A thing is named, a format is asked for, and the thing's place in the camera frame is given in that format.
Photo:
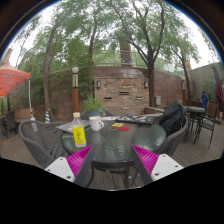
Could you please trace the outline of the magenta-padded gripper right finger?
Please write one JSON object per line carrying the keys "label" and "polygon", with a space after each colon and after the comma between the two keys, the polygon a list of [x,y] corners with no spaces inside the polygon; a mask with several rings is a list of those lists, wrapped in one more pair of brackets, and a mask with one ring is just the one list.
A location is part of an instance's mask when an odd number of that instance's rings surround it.
{"label": "magenta-padded gripper right finger", "polygon": [[157,155],[136,145],[131,146],[131,154],[144,185],[183,169],[167,154]]}

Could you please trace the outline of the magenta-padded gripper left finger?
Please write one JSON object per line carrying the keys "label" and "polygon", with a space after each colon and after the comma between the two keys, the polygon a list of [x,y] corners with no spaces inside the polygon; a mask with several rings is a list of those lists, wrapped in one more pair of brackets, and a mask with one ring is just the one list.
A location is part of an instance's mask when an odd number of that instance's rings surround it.
{"label": "magenta-padded gripper left finger", "polygon": [[46,171],[76,185],[84,186],[85,177],[93,160],[93,156],[94,149],[90,145],[68,158],[57,158],[46,168]]}

